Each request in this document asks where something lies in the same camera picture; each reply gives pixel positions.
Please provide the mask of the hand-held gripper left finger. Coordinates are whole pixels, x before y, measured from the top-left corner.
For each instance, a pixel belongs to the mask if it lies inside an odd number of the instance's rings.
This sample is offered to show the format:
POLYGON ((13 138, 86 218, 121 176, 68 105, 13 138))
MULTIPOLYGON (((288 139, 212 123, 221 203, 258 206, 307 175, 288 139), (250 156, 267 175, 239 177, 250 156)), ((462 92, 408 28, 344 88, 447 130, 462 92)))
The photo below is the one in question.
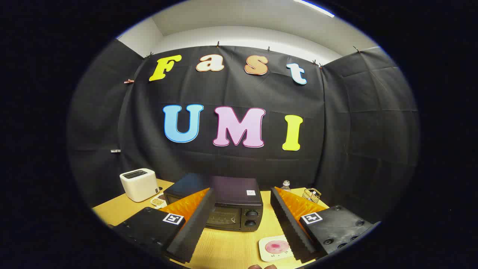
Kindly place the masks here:
POLYGON ((214 205, 214 190, 206 188, 161 209, 145 207, 112 229, 153 257, 186 263, 193 256, 214 205))

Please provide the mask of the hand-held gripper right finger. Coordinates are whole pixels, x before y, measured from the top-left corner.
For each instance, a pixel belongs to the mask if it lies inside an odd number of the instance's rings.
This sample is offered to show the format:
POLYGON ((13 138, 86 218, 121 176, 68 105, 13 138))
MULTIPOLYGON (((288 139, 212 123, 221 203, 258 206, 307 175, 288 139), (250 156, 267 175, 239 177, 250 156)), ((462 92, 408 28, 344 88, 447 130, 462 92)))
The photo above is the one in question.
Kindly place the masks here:
POLYGON ((270 191, 270 204, 294 258, 301 262, 335 256, 376 227, 344 206, 325 208, 277 187, 270 191))

